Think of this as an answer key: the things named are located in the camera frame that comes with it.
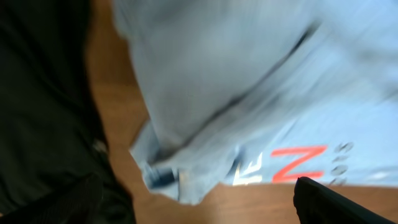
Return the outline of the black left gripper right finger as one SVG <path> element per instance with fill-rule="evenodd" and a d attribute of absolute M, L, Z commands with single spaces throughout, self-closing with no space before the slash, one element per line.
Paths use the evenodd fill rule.
<path fill-rule="evenodd" d="M 301 224 L 394 224 L 308 177 L 297 179 L 293 202 Z"/>

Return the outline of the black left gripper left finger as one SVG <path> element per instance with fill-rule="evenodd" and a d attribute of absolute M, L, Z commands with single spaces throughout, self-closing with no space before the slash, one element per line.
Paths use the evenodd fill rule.
<path fill-rule="evenodd" d="M 1 224 L 93 223 L 103 199 L 103 182 L 96 174 L 46 195 L 1 217 Z"/>

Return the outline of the light blue t-shirt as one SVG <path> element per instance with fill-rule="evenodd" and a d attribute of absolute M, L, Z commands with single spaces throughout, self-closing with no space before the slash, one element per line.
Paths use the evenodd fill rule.
<path fill-rule="evenodd" d="M 397 186 L 395 0 L 117 0 L 149 121 L 148 190 Z"/>

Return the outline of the black garment on left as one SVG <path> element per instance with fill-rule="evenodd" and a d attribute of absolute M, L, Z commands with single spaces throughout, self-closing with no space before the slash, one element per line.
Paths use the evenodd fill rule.
<path fill-rule="evenodd" d="M 136 221 L 88 83 L 90 28 L 90 1 L 1 2 L 1 217 L 96 174 L 93 223 Z"/>

